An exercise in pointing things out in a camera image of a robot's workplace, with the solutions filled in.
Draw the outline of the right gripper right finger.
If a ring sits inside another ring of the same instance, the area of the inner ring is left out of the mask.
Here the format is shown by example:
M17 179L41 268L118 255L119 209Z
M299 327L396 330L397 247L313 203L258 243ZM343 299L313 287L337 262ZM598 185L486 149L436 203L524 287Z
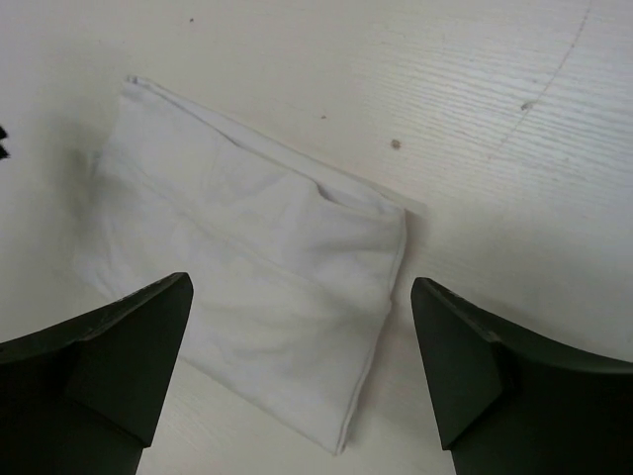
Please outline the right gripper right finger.
M411 308L459 474L628 474L632 366L530 331L428 278Z

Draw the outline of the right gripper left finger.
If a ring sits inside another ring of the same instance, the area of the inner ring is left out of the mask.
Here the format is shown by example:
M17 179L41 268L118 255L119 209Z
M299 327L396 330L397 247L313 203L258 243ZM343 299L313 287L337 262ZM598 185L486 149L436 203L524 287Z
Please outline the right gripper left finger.
M1 345L4 474L134 474L193 301L185 272Z

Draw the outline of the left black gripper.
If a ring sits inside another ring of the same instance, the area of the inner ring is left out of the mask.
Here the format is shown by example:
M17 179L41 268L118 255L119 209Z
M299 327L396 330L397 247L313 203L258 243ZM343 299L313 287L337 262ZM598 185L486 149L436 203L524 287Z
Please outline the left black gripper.
M3 127L0 127L0 159L6 159L10 156L4 141L8 138L8 134Z

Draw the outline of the white skirt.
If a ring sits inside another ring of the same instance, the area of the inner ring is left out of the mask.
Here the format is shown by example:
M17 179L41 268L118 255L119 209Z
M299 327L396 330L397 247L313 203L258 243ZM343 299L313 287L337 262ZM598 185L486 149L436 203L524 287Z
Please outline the white skirt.
M181 357L332 454L343 451L407 242L370 186L131 76L92 159L74 265L110 298L174 271Z

